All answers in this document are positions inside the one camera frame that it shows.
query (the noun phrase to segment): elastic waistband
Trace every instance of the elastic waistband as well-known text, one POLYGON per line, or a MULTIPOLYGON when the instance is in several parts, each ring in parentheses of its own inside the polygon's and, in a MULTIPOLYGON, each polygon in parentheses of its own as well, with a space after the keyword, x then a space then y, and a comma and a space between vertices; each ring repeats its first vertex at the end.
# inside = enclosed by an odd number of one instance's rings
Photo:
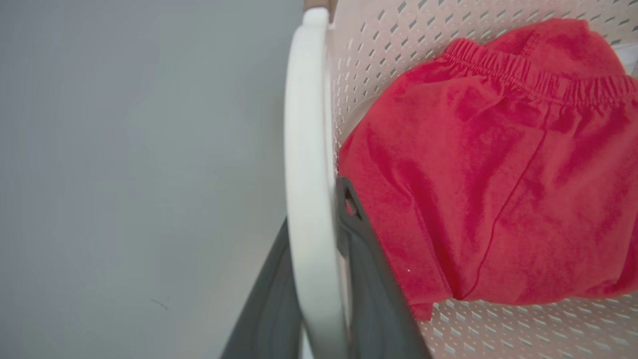
POLYGON ((467 39, 454 40, 442 56, 478 73, 497 76, 531 93, 569 105, 617 102, 638 89, 636 81, 629 76, 572 80, 544 71, 525 57, 488 49, 467 39))

